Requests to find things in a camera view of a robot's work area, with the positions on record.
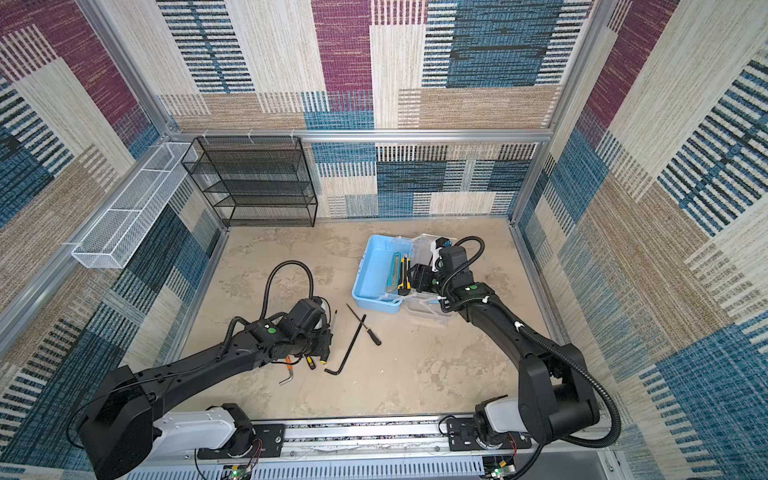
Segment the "light blue plastic toolbox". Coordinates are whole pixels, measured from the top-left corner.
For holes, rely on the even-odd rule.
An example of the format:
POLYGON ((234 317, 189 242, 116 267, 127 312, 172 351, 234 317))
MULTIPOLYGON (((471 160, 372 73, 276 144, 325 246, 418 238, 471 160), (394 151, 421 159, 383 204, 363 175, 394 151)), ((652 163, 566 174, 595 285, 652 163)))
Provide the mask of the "light blue plastic toolbox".
POLYGON ((352 297, 360 308, 385 314, 446 321, 437 293, 439 251, 454 243, 449 237, 421 234, 413 238, 373 235, 358 268, 352 297))

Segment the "teal utility knife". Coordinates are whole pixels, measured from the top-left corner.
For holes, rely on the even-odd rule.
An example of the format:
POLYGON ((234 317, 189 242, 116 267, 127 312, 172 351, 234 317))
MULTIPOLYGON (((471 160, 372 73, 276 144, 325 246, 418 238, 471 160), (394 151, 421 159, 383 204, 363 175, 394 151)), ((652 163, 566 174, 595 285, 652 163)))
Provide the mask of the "teal utility knife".
POLYGON ((399 281, 399 267, 400 267, 401 259, 402 259, 402 254, 400 252, 395 252, 392 255, 392 258, 390 260, 389 273, 388 273, 386 288, 385 288, 385 291, 388 294, 395 293, 397 291, 397 286, 399 281))

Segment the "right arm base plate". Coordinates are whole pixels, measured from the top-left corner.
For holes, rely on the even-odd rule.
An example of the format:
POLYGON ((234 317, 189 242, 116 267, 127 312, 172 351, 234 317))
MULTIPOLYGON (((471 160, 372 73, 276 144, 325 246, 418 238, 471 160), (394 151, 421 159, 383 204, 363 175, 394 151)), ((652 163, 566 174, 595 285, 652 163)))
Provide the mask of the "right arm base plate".
POLYGON ((483 421, 474 418, 446 415, 437 423, 438 431, 448 440, 449 450, 464 452, 475 450, 517 451, 530 449, 533 442, 521 432, 498 433, 483 421))

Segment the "black hex key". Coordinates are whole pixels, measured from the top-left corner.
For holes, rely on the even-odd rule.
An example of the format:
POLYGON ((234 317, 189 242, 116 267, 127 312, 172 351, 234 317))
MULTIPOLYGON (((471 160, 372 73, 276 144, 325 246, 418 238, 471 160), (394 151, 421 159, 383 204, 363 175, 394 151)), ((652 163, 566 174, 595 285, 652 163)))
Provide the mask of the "black hex key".
POLYGON ((348 361, 348 359, 349 359, 349 357, 351 355, 351 352, 352 352, 352 350, 354 348, 356 340, 358 339, 358 337, 360 335, 360 332, 366 326, 365 325, 366 318, 367 318, 367 314, 364 314, 361 318, 358 318, 359 325, 358 325, 358 327, 357 327, 357 329, 356 329, 356 331, 355 331, 355 333, 354 333, 354 335, 353 335, 353 337, 352 337, 352 339, 350 341, 350 344, 349 344, 349 346, 348 346, 348 348, 347 348, 347 350, 345 352, 345 355, 344 355, 344 357, 343 357, 339 367, 336 370, 331 370, 331 369, 325 368, 323 370, 324 373, 326 373, 328 375, 333 375, 333 376, 338 376, 338 375, 340 375, 342 373, 342 371, 344 370, 344 367, 346 366, 346 363, 347 363, 347 361, 348 361))

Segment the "orange hex key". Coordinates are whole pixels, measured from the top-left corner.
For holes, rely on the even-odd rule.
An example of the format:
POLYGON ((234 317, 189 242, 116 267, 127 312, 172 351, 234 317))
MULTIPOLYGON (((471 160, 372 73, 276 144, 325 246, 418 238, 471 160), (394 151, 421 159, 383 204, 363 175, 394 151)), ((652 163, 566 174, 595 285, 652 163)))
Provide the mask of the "orange hex key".
POLYGON ((293 362, 291 361, 291 358, 286 357, 283 364, 287 368, 287 377, 279 381, 280 386, 286 385, 294 379, 293 362))

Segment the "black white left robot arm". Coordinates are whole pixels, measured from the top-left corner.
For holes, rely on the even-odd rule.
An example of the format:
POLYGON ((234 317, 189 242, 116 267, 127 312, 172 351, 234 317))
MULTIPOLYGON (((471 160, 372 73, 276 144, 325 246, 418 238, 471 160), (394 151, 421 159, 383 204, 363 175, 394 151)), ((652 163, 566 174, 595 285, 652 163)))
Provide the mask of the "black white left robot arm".
POLYGON ((256 321, 233 317, 220 343, 186 358, 138 373, 119 367, 73 412, 67 439, 85 451, 99 479, 119 479, 149 458, 189 450, 247 456, 257 435, 237 405, 181 414, 173 408, 230 377, 285 364, 289 357, 326 361, 329 311, 323 297, 310 293, 289 312, 262 312, 256 321))

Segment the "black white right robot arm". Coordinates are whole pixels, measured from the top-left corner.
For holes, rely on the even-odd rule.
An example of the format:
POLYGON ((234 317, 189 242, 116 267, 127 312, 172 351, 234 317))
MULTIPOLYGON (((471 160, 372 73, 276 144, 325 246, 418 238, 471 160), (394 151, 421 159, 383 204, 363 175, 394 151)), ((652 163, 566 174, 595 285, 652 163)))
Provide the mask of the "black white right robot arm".
POLYGON ((416 240, 413 251, 429 258, 409 269, 412 286, 433 293, 444 314, 456 313, 485 333, 518 372, 522 430, 540 445, 565 441, 585 448, 613 445, 622 432, 616 402, 592 376, 581 351, 540 335, 508 308, 471 266, 482 256, 477 236, 416 240))

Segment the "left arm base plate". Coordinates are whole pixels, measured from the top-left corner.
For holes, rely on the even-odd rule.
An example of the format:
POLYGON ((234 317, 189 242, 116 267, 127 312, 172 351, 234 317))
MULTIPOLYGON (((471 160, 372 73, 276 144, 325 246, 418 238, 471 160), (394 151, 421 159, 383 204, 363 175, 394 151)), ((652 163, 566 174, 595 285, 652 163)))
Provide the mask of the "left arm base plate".
POLYGON ((237 430, 233 437, 218 449, 200 449, 198 460, 255 460, 278 458, 285 440, 285 424, 256 424, 250 429, 237 430))

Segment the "black yellow utility knife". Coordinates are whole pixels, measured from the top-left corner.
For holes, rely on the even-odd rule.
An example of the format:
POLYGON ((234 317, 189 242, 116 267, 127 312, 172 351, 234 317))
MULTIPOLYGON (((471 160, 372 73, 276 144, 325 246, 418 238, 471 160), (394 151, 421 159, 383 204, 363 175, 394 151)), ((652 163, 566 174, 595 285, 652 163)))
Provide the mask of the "black yellow utility knife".
POLYGON ((411 291, 410 282, 410 259, 408 256, 404 256, 401 259, 399 267, 399 281, 397 286, 397 293, 399 296, 408 296, 411 291))

